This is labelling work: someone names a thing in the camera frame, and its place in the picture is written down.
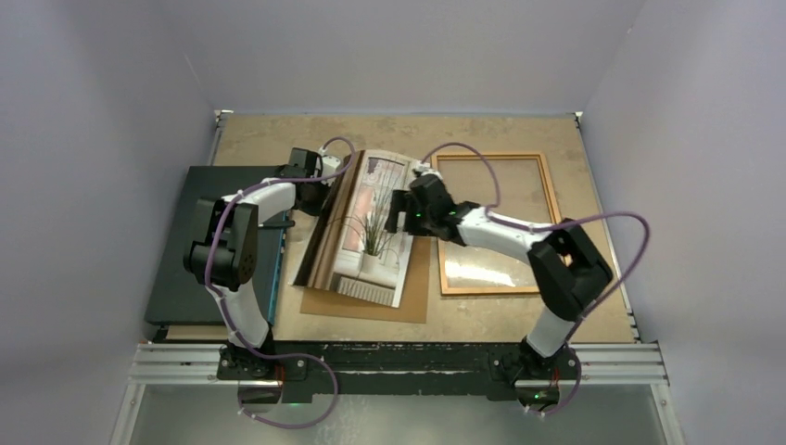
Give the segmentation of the plant photo print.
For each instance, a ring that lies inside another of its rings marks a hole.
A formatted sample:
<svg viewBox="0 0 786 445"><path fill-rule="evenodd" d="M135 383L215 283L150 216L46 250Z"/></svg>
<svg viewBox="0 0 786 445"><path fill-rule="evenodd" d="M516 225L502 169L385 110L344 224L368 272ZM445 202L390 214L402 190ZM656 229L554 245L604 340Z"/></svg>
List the plant photo print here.
<svg viewBox="0 0 786 445"><path fill-rule="evenodd" d="M392 198L417 160L363 150L331 191L313 227L293 285L398 308L413 236L386 229Z"/></svg>

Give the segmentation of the brown frame backing board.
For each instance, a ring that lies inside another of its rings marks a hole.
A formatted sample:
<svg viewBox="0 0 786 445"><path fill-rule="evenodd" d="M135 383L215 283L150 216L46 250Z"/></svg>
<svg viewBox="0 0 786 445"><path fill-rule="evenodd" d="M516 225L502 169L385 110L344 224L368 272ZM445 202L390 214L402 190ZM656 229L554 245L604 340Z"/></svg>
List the brown frame backing board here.
<svg viewBox="0 0 786 445"><path fill-rule="evenodd" d="M424 324L430 280L431 239L415 237L398 308L340 295L333 291L307 288L300 312L375 321Z"/></svg>

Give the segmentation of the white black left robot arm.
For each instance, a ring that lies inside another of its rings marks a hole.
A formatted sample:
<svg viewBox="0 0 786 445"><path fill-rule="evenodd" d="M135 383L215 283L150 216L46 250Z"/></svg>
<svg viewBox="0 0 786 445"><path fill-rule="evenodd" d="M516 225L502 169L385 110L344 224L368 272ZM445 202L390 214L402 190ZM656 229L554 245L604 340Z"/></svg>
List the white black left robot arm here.
<svg viewBox="0 0 786 445"><path fill-rule="evenodd" d="M223 197L201 197L193 210L184 268L212 296L227 327L229 344L244 348L240 366L252 378L273 373L276 352L252 277L260 226L289 210L316 215L346 161L317 151L291 150L287 164L258 183Z"/></svg>

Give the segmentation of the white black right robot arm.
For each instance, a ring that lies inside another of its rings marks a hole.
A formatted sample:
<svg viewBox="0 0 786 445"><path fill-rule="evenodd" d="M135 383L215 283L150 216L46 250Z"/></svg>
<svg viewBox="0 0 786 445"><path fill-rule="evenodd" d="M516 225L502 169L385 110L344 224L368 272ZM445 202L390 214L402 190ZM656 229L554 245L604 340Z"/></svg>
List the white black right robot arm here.
<svg viewBox="0 0 786 445"><path fill-rule="evenodd" d="M385 229L490 250L528 265L544 305L520 346L522 368L534 377L555 367L585 310L614 277L574 221L550 227L500 216L472 201L456 202L436 173L421 174L393 191Z"/></svg>

